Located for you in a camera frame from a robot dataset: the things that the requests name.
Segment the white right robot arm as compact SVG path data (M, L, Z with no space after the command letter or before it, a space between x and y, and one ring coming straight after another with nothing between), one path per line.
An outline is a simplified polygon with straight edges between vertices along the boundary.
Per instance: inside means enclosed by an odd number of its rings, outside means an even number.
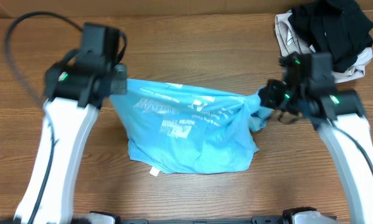
M355 90L338 90L329 53L280 57L281 80L258 92L261 105L308 119L338 172L351 223L373 223L373 144L366 110Z

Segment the light blue printed t-shirt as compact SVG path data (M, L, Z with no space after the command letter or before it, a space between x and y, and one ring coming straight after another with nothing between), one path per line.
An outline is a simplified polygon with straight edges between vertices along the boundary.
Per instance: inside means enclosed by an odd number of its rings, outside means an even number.
M110 101L126 129L130 159L165 174L247 170L258 151L252 133L272 112L257 94L136 79Z

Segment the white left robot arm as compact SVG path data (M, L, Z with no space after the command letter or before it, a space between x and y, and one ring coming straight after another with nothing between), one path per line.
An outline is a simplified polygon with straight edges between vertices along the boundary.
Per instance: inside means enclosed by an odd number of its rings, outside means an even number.
M45 73L42 134L27 190L10 223L71 223L85 143L103 101L126 94L127 43L114 27L86 23L79 49Z

